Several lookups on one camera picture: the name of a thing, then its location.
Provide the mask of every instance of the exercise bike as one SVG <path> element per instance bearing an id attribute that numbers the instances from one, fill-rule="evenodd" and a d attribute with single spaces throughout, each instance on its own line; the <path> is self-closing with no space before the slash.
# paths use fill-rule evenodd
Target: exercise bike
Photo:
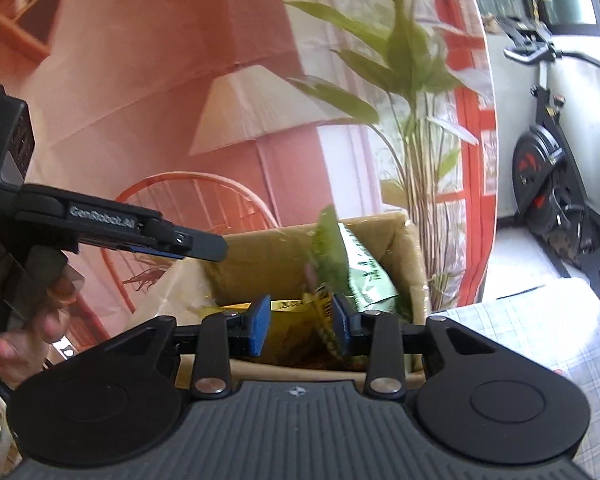
<path id="1" fill-rule="evenodd" d="M 548 88 L 551 63 L 564 57 L 588 62 L 600 69 L 600 60 L 581 52 L 558 50 L 540 21 L 499 18 L 514 46 L 504 55 L 523 65 L 539 65 L 536 122 L 523 133 L 514 149 L 513 190 L 516 219 L 525 224 L 563 277 L 570 274 L 561 260 L 584 272 L 600 298 L 600 215 L 589 205 L 587 192 L 569 143 L 560 126 L 565 98 Z"/>

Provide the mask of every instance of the gray ribbed panel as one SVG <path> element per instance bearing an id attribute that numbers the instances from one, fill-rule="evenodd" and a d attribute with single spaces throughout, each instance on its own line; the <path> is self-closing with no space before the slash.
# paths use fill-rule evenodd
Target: gray ribbed panel
<path id="1" fill-rule="evenodd" d="M 290 390 L 300 386 L 302 396 Z M 31 460 L 11 480 L 584 480 L 560 461 L 524 470 L 448 456 L 402 408 L 360 396 L 352 383 L 244 383 L 200 402 L 161 446 L 124 464 L 62 470 Z"/>

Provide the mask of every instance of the metal screw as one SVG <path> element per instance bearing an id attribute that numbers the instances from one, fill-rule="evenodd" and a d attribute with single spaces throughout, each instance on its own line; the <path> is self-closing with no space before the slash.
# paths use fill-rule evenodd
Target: metal screw
<path id="1" fill-rule="evenodd" d="M 218 377 L 204 377 L 196 381 L 196 390 L 203 394 L 219 394 L 226 389 L 226 383 Z"/>
<path id="2" fill-rule="evenodd" d="M 402 388 L 402 383 L 392 377 L 376 377 L 369 383 L 371 389 L 379 394 L 394 394 Z"/>

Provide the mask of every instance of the cardboard box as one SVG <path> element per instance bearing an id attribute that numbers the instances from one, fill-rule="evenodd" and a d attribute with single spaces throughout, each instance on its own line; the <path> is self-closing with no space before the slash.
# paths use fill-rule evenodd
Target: cardboard box
<path id="1" fill-rule="evenodd" d="M 411 298 L 413 320 L 423 324 L 430 314 L 429 291 L 415 225 L 400 212 L 344 221 L 371 255 L 384 267 L 397 290 Z M 304 267 L 310 256 L 314 224 L 267 231 L 227 235 L 228 256 L 221 263 L 183 260 L 147 294 L 132 316 L 128 328 L 154 316 L 170 315 L 178 324 L 199 323 L 204 308 L 212 303 L 247 303 L 269 294 L 272 300 L 302 298 L 306 291 Z M 298 326 L 296 340 L 309 332 Z M 320 345 L 314 336 L 306 340 L 309 351 Z M 190 358 L 183 358 L 178 385 L 188 387 Z M 269 357 L 268 362 L 275 362 Z M 407 368 L 410 383 L 422 380 L 422 366 L 415 359 Z M 235 380 L 266 379 L 285 381 L 352 379 L 364 382 L 364 374 L 288 368 L 271 364 L 232 362 Z"/>

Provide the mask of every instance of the white logo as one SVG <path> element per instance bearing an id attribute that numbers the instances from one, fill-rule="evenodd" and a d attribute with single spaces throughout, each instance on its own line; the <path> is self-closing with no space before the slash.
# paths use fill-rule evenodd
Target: white logo
<path id="1" fill-rule="evenodd" d="M 294 397 L 302 397 L 306 393 L 306 390 L 302 386 L 294 386 L 289 390 L 289 393 Z"/>
<path id="2" fill-rule="evenodd" d="M 121 218 L 120 216 L 109 216 L 106 213 L 98 213 L 97 211 L 85 211 L 75 205 L 69 208 L 69 214 L 71 216 L 77 216 L 78 218 L 86 218 L 87 220 L 95 220 L 96 222 L 102 222 L 104 224 L 118 225 L 120 227 L 129 227 L 131 229 L 136 227 L 136 221 L 132 218 Z"/>

